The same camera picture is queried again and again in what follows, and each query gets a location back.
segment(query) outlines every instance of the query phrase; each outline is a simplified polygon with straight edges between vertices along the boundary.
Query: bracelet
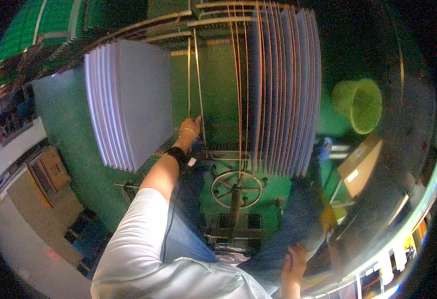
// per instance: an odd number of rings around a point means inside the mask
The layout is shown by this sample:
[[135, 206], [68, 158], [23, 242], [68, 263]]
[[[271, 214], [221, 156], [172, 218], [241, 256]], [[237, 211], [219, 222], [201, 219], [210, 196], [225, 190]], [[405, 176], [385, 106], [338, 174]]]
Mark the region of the bracelet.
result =
[[195, 138], [197, 138], [197, 133], [195, 133], [195, 131], [194, 131], [194, 130], [192, 130], [192, 129], [189, 129], [189, 128], [181, 128], [181, 129], [179, 130], [179, 137], [180, 137], [180, 131], [182, 131], [182, 130], [187, 130], [187, 131], [191, 131], [191, 132], [194, 132]]

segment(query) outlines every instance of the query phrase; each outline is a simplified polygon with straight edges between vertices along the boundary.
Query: cardboard box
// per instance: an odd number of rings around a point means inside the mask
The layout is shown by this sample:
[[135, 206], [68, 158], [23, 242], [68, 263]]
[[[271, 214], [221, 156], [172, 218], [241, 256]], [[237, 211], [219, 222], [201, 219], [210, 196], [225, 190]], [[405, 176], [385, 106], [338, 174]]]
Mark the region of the cardboard box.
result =
[[351, 197], [365, 187], [377, 163], [383, 141], [372, 131], [357, 149], [338, 167], [338, 173]]

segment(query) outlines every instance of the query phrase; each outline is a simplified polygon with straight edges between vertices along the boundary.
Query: yellow object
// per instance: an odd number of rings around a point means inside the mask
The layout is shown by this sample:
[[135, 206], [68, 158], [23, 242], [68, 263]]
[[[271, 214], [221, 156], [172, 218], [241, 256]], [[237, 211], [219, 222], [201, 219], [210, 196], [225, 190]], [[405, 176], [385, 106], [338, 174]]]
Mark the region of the yellow object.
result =
[[358, 134], [368, 134], [381, 117], [381, 92], [373, 80], [341, 81], [333, 88], [335, 109], [346, 116]]

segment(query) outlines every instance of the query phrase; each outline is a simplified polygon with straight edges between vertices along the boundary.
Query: green wall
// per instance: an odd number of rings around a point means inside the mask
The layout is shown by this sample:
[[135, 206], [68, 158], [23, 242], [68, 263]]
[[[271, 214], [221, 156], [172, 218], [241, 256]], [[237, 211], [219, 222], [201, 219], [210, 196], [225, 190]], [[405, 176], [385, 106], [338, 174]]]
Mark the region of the green wall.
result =
[[79, 201], [97, 212], [114, 231], [128, 208], [120, 187], [141, 176], [104, 166], [87, 104], [84, 71], [69, 70], [33, 82], [37, 115], [64, 161]]

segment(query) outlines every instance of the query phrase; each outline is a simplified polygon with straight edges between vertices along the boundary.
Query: hand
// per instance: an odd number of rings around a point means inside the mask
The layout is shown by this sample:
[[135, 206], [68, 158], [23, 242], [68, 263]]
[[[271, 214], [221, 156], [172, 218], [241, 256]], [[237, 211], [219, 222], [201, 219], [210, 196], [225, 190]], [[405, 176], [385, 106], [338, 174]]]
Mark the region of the hand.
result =
[[307, 267], [307, 252], [300, 243], [289, 246], [288, 252], [281, 279], [283, 298], [296, 299], [300, 297], [300, 280]]
[[200, 124], [202, 123], [202, 116], [199, 115], [196, 119], [193, 118], [187, 118], [186, 120], [184, 120], [181, 124], [180, 124], [180, 128], [179, 128], [179, 134], [183, 134], [186, 132], [190, 132], [191, 131], [187, 130], [187, 129], [191, 129], [193, 130], [197, 135], [200, 134]]
[[198, 116], [196, 119], [187, 118], [182, 122], [179, 128], [179, 139], [175, 142], [174, 147], [180, 147], [185, 153], [188, 152], [192, 143], [200, 134], [200, 124], [202, 123], [202, 116]]

